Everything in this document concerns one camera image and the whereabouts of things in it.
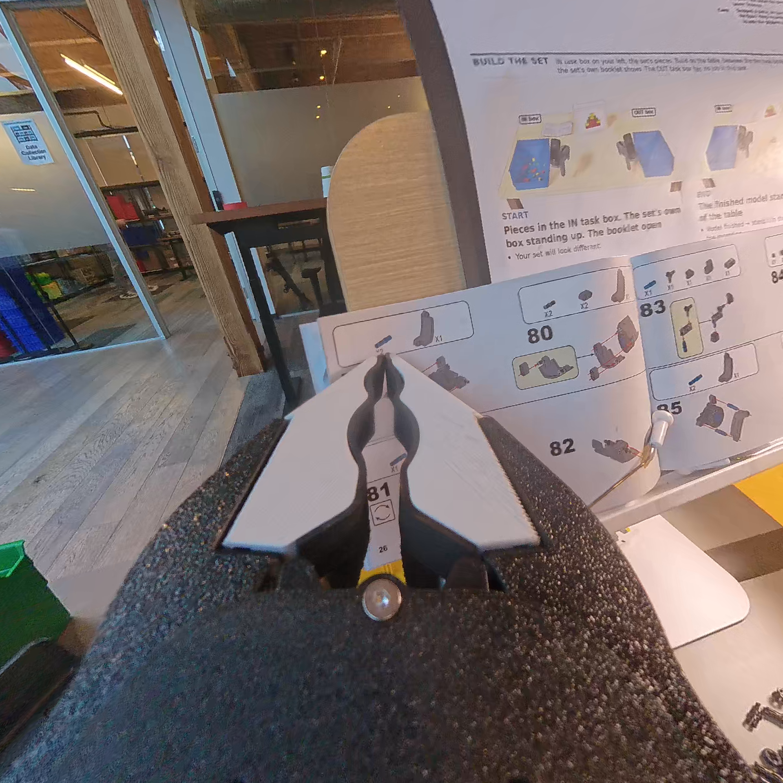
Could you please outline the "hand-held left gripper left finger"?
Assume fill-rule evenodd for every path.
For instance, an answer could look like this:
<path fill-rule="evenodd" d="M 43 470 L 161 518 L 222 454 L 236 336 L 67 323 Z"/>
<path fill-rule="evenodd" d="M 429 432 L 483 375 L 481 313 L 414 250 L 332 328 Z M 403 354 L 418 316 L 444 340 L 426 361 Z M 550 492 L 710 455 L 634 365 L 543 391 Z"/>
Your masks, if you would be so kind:
<path fill-rule="evenodd" d="M 335 589 L 357 586 L 369 545 L 367 464 L 387 355 L 367 359 L 279 424 L 221 539 L 303 559 Z"/>

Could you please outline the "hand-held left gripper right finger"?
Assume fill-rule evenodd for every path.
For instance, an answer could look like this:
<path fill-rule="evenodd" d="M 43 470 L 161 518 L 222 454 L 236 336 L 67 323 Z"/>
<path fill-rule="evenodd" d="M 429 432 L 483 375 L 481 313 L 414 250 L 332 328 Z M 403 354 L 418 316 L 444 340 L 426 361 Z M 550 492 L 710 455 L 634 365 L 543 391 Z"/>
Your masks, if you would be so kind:
<path fill-rule="evenodd" d="M 399 470 L 398 529 L 406 584 L 438 589 L 462 562 L 478 585 L 499 584 L 488 558 L 527 553 L 542 534 L 524 508 L 480 415 L 402 358 L 387 356 Z"/>

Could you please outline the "instruction booklet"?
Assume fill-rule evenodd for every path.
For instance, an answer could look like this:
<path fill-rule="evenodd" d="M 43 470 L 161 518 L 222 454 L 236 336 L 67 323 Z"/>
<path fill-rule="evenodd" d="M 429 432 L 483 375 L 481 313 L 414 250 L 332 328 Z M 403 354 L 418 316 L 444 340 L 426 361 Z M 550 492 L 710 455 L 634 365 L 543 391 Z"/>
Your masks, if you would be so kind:
<path fill-rule="evenodd" d="M 300 330 L 316 392 L 397 355 L 496 419 L 605 519 L 781 463 L 781 226 Z"/>

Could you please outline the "white printed task sheet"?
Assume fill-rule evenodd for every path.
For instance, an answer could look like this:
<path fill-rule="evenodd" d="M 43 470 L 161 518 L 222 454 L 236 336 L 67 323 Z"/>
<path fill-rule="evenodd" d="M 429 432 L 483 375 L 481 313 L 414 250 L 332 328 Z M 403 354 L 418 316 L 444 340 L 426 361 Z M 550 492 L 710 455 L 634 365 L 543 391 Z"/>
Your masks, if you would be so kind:
<path fill-rule="evenodd" d="M 492 282 L 781 234 L 781 2 L 432 7 Z"/>

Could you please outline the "white booklet stand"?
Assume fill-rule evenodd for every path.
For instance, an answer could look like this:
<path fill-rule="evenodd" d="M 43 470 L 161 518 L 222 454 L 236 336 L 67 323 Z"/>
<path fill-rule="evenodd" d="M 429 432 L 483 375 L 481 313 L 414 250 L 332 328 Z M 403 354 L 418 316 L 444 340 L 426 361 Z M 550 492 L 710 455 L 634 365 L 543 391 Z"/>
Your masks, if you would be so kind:
<path fill-rule="evenodd" d="M 761 480 L 781 478 L 781 440 L 755 453 L 709 465 L 689 481 L 668 478 L 647 501 L 602 511 L 617 532 L 619 548 L 630 560 L 658 613 L 673 648 L 739 624 L 750 603 L 743 580 L 781 571 L 781 525 L 774 530 L 704 552 L 663 516 L 640 521 L 644 508 L 662 510 L 675 500 L 690 501 L 739 478 L 743 488 L 762 489 Z"/>

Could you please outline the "dark wooden high table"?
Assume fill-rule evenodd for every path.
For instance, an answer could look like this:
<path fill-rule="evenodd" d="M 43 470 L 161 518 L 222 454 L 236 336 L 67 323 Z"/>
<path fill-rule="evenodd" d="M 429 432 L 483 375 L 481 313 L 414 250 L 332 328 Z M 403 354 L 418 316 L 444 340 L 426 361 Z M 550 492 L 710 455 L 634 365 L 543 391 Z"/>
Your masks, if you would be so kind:
<path fill-rule="evenodd" d="M 286 400 L 284 412 L 288 414 L 301 403 L 301 379 L 290 377 L 283 347 L 276 331 L 275 319 L 269 308 L 261 284 L 261 274 L 255 267 L 251 250 L 295 241 L 318 240 L 331 299 L 330 304 L 323 305 L 318 282 L 314 279 L 312 283 L 319 312 L 327 315 L 345 312 L 345 297 L 327 227 L 327 198 L 266 204 L 236 210 L 212 210 L 194 215 L 191 223 L 206 225 L 223 237 L 228 234 L 235 237 L 250 290 L 259 310 L 263 333 Z"/>

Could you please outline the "rounded wooden divider panel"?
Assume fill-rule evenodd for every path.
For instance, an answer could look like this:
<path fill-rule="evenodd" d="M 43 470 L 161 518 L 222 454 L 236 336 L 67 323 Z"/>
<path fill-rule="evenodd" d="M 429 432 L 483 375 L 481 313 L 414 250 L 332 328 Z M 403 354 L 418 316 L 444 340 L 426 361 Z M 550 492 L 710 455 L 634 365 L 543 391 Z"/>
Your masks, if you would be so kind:
<path fill-rule="evenodd" d="M 466 288 L 429 110 L 383 117 L 347 142 L 327 228 L 349 312 Z"/>

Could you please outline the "wooden pillar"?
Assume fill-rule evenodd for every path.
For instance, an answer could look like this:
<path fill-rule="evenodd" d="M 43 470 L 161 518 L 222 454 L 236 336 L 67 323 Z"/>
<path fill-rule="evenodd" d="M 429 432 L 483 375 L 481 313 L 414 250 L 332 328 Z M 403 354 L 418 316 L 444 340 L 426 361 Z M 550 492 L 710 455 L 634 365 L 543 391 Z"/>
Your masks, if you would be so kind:
<path fill-rule="evenodd" d="M 193 218 L 211 210 L 207 182 L 187 132 L 153 27 L 141 1 L 87 1 L 164 196 L 179 227 L 239 377 L 264 373 L 267 357 L 226 241 Z"/>

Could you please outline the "green plastic bin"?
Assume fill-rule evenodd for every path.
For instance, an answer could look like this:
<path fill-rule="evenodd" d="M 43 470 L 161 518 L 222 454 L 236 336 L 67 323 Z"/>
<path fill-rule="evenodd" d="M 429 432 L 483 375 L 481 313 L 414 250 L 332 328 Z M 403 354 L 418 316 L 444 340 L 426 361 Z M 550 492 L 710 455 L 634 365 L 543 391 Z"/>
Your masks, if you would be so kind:
<path fill-rule="evenodd" d="M 27 645 L 56 641 L 71 614 L 17 540 L 1 545 L 1 667 Z"/>

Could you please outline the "rack of blue bins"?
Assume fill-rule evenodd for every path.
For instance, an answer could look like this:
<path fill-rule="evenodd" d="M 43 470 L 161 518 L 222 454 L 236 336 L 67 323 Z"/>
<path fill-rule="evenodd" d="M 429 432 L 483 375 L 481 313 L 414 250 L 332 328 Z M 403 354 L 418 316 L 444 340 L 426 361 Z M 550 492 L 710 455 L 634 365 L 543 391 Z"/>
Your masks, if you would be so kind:
<path fill-rule="evenodd" d="M 2 328 L 21 356 L 45 354 L 64 339 L 19 257 L 1 258 L 1 317 Z"/>

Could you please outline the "black backing board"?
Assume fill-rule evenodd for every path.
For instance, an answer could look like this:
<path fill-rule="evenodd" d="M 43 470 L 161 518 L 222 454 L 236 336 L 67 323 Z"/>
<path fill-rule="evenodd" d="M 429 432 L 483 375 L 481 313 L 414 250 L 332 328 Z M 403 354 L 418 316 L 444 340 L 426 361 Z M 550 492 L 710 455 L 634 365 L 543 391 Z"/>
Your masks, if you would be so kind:
<path fill-rule="evenodd" d="M 444 35 L 431 1 L 397 1 L 423 82 L 469 288 L 491 283 L 464 112 Z"/>

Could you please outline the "pile of small brick pieces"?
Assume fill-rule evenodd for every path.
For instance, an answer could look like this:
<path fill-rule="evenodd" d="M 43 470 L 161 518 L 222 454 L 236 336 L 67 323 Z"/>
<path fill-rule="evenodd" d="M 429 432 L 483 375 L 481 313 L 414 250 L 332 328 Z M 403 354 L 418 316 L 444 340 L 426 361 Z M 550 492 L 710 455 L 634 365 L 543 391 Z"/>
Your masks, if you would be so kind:
<path fill-rule="evenodd" d="M 742 725 L 750 732 L 763 723 L 782 730 L 782 688 L 773 690 L 767 701 L 757 701 L 751 706 Z M 752 763 L 752 771 L 758 781 L 782 782 L 782 744 L 775 747 L 763 747 L 758 752 L 758 760 Z"/>

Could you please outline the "paper sign on glass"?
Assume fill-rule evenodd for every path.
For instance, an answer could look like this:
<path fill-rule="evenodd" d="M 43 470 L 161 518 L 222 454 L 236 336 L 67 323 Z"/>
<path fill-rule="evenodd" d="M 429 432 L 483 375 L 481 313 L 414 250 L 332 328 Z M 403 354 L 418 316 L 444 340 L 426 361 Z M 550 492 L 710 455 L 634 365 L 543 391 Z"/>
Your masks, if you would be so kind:
<path fill-rule="evenodd" d="M 33 119 L 5 121 L 2 122 L 2 127 L 24 164 L 37 167 L 55 162 Z"/>

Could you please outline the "ceiling light strip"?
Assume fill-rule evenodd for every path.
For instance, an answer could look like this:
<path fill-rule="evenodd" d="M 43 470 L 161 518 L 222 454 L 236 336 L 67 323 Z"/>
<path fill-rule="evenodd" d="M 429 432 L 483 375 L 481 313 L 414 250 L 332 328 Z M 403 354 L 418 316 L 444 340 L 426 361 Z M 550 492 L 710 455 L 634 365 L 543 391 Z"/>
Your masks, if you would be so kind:
<path fill-rule="evenodd" d="M 115 95 L 123 95 L 123 91 L 120 88 L 120 86 L 111 78 L 104 75 L 103 73 L 97 71 L 96 69 L 92 68 L 91 66 L 87 64 L 83 64 L 80 62 L 77 62 L 76 60 L 73 60 L 70 56 L 61 53 L 60 54 L 61 59 L 64 61 L 64 64 L 66 64 L 68 67 L 70 67 L 72 70 L 80 73 L 90 81 L 99 84 L 101 87 L 109 90 Z"/>

